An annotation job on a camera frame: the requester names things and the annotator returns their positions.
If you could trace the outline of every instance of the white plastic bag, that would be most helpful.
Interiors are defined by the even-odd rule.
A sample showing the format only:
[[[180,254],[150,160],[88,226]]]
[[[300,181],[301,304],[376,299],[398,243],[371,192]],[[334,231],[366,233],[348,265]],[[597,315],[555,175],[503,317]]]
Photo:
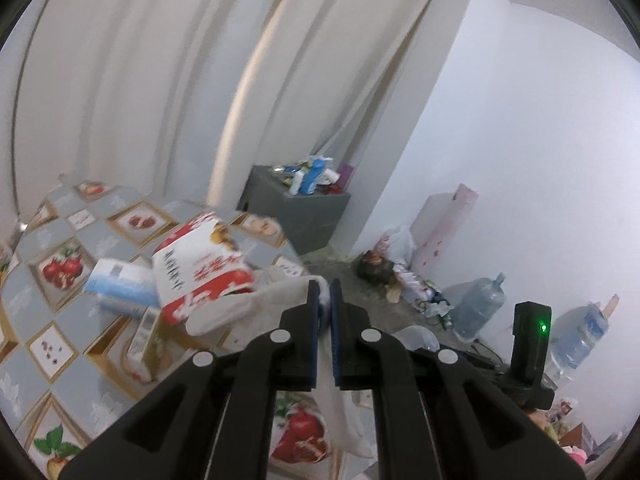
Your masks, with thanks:
[[[440,349],[438,338],[425,326],[411,325],[399,332],[394,332],[392,336],[398,339],[407,350],[425,348],[429,352],[437,352]]]
[[[414,237],[409,226],[401,225],[385,231],[374,250],[384,254],[387,260],[408,267],[415,251]]]

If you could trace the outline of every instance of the blue bottle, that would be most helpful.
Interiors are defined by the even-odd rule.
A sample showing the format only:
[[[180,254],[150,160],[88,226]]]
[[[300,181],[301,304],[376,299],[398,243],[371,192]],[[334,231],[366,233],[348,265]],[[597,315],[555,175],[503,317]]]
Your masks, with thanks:
[[[551,327],[545,373],[560,388],[609,330],[609,320],[594,303],[574,308]]]
[[[322,175],[325,166],[326,161],[324,158],[318,157],[314,159],[311,163],[311,168],[306,172],[306,175],[302,180],[302,184],[300,184],[300,194],[313,195],[316,190],[318,179],[320,178],[320,175]]]

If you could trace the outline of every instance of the trash pile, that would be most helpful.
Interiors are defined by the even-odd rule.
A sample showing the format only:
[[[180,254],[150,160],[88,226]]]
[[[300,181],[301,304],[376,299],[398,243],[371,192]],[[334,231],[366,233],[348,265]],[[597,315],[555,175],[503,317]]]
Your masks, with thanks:
[[[292,195],[340,194],[344,192],[353,168],[343,164],[339,171],[330,167],[334,160],[328,156],[310,155],[286,166],[273,166],[271,174],[289,188]]]
[[[356,259],[356,274],[370,283],[385,285],[390,303],[403,298],[425,317],[437,317],[444,329],[453,330],[461,341],[474,341],[506,300],[500,288],[504,275],[500,273],[495,280],[478,278],[440,290],[411,270],[415,250],[408,226],[387,230],[372,250]]]

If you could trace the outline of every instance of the black cable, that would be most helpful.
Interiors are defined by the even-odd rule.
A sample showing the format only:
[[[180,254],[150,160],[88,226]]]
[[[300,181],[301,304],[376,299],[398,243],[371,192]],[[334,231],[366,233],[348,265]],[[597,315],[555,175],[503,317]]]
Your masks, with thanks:
[[[480,346],[484,347],[485,349],[487,349],[489,352],[491,352],[493,355],[495,355],[498,359],[500,359],[500,362],[504,364],[504,359],[501,358],[494,350],[491,350],[487,345],[485,345],[484,343],[482,343],[479,339],[474,339],[474,343],[478,343]],[[481,355],[481,353],[478,351],[477,348],[475,348],[473,345],[471,345],[471,348],[473,348],[476,353],[478,355]]]

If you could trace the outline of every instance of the table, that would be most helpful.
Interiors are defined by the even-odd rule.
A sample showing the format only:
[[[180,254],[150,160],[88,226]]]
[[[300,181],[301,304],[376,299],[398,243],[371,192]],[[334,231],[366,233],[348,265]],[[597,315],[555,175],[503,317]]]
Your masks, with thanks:
[[[0,412],[46,478],[56,480],[75,453],[158,384],[141,383],[124,359],[138,321],[101,309],[82,291],[82,284],[101,257],[149,266],[167,235],[207,209],[145,197],[132,187],[66,178],[28,224],[0,289]],[[273,219],[232,210],[216,213],[253,268],[301,265]],[[145,220],[146,228],[133,227]],[[70,266],[75,277],[50,276],[52,281],[47,281],[45,269],[53,259]],[[177,328],[169,340],[163,376],[199,349],[219,349],[224,334],[194,338]],[[305,394],[279,395],[279,401],[289,408],[302,403],[314,409]],[[370,395],[356,396],[356,404],[375,443]],[[278,422],[282,420],[275,421],[274,434]],[[58,443],[60,456],[47,444],[47,435],[49,443]],[[316,464],[271,459],[270,478],[348,480],[374,462],[338,451]]]

